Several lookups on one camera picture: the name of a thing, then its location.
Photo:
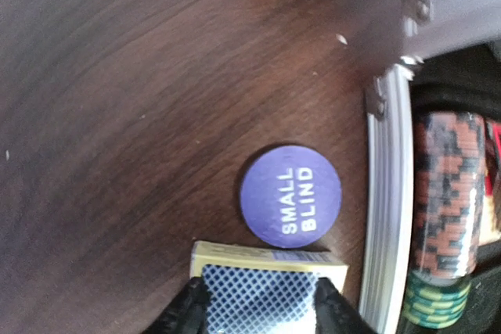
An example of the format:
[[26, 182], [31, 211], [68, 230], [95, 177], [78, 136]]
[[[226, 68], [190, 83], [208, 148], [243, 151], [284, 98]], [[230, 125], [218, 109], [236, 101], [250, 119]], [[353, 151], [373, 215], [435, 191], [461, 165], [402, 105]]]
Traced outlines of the purple small blind button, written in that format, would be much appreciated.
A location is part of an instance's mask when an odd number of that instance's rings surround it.
[[246, 169], [239, 202], [247, 227], [259, 239], [279, 248], [301, 248], [333, 227], [341, 211], [341, 180], [316, 150], [279, 145]]

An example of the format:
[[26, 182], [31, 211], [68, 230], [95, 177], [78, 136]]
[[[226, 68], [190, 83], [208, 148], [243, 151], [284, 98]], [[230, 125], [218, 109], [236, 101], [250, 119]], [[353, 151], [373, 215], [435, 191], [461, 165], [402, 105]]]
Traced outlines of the aluminium poker case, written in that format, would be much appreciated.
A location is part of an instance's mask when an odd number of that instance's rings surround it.
[[392, 64], [366, 89], [369, 193], [359, 313], [394, 333], [412, 269], [413, 120], [472, 113], [500, 123], [500, 0], [390, 0]]

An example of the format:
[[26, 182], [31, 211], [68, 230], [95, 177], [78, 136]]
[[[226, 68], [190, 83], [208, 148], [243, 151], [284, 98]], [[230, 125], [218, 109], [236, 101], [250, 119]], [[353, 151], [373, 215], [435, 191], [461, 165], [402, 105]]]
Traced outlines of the blue playing card box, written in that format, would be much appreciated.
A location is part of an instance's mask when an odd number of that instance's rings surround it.
[[348, 265], [331, 252], [197, 241], [190, 274], [210, 294], [209, 333], [314, 333], [319, 278], [344, 288]]

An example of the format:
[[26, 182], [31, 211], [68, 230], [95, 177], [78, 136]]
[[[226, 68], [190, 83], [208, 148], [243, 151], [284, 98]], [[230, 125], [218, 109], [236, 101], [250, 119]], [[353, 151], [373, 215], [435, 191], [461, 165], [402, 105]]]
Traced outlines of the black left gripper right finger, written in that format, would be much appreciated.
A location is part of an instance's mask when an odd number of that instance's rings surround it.
[[314, 308], [318, 334], [376, 333], [327, 277], [316, 283]]

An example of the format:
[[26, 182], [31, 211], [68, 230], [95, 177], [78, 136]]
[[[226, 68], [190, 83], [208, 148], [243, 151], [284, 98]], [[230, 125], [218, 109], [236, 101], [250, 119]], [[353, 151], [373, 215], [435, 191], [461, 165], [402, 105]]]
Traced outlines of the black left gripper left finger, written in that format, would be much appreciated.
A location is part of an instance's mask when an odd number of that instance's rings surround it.
[[191, 278], [143, 334], [204, 334], [210, 293], [202, 277]]

